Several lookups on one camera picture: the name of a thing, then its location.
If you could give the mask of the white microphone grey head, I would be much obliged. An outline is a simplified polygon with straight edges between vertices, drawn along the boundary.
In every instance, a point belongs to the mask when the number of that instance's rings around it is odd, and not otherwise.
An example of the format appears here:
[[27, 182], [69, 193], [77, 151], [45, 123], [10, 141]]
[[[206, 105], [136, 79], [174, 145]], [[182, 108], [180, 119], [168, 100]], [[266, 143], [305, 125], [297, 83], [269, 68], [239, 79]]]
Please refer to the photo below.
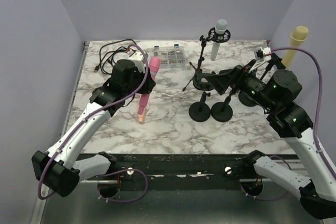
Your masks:
[[224, 19], [218, 20], [215, 31], [214, 31], [214, 42], [212, 45], [212, 51], [211, 51], [211, 61], [215, 61], [218, 50], [221, 44], [221, 41], [224, 39], [225, 32], [227, 30], [227, 21]]

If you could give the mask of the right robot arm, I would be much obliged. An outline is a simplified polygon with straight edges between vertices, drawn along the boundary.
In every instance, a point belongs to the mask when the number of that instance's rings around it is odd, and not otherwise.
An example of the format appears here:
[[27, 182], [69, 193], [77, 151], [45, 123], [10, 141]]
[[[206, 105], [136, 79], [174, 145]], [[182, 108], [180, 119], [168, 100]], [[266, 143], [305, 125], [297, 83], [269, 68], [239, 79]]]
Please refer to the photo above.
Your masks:
[[271, 179], [295, 195], [302, 207], [316, 219], [335, 217], [335, 165], [322, 148], [316, 133], [317, 123], [306, 111], [294, 103], [302, 86], [293, 72], [277, 70], [267, 83], [255, 77], [256, 61], [246, 66], [222, 70], [205, 76], [218, 94], [228, 88], [247, 95], [267, 113], [270, 126], [294, 150], [307, 176], [297, 174], [271, 160], [259, 151], [248, 154], [241, 165], [249, 178], [260, 176]]

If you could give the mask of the shock mount desk stand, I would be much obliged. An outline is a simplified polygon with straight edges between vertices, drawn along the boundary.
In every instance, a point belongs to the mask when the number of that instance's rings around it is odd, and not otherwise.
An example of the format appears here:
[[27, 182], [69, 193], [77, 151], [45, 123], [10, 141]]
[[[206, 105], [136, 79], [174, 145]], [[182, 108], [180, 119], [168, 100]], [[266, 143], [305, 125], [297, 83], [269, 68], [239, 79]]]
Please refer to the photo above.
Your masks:
[[213, 85], [205, 79], [209, 75], [210, 73], [203, 73], [200, 69], [192, 79], [194, 88], [202, 91], [200, 100], [192, 103], [188, 110], [190, 118], [195, 122], [205, 122], [211, 115], [211, 109], [206, 104], [206, 98], [210, 97], [210, 91], [214, 90]]

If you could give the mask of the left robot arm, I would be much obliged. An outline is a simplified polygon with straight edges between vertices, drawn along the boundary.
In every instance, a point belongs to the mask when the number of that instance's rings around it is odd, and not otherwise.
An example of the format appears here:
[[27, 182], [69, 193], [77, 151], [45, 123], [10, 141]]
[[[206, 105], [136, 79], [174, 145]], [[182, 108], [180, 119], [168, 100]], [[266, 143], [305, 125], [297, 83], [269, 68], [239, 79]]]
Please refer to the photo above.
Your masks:
[[155, 87], [155, 73], [160, 67], [156, 57], [150, 61], [118, 60], [106, 82], [94, 89], [82, 115], [63, 137], [44, 153], [37, 151], [32, 164], [38, 186], [47, 186], [59, 196], [68, 196], [79, 182], [94, 176], [112, 179], [116, 160], [105, 152], [78, 160], [84, 146], [135, 94], [148, 96]]

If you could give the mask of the clip desk stand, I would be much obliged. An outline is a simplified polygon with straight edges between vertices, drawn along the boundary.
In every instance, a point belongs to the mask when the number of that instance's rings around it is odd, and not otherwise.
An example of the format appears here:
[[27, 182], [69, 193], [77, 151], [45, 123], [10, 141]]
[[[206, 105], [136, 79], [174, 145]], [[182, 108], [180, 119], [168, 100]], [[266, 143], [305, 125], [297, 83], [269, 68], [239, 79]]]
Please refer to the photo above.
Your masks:
[[228, 122], [233, 116], [233, 109], [229, 105], [232, 96], [237, 92], [237, 89], [232, 89], [224, 102], [217, 102], [211, 108], [211, 115], [218, 122]]

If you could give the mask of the pink microphone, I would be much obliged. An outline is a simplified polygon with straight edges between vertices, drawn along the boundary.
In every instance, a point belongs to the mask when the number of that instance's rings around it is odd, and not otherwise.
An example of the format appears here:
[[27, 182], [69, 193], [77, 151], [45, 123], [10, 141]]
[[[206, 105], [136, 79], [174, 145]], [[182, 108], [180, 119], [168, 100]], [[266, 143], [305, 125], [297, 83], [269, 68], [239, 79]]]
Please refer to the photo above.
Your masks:
[[140, 97], [140, 101], [139, 101], [139, 109], [138, 109], [138, 114], [143, 114], [149, 97], [150, 97], [150, 93], [152, 92], [153, 88], [155, 87], [155, 77], [160, 69], [160, 64], [161, 64], [161, 60], [158, 57], [152, 57], [149, 63], [149, 75], [146, 79], [146, 82], [143, 86], [144, 88], [144, 93], [141, 95]]

